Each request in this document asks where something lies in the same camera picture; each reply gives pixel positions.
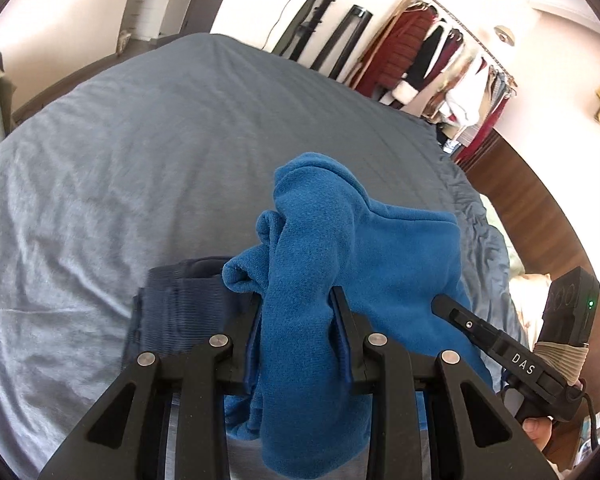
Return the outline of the person's right hand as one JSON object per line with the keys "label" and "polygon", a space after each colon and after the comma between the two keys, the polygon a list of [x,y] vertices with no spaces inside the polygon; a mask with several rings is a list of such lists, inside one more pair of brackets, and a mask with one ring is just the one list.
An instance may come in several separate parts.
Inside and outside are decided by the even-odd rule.
{"label": "person's right hand", "polygon": [[528,417],[522,422],[521,427],[540,451],[546,448],[553,432],[553,422],[550,418]]}

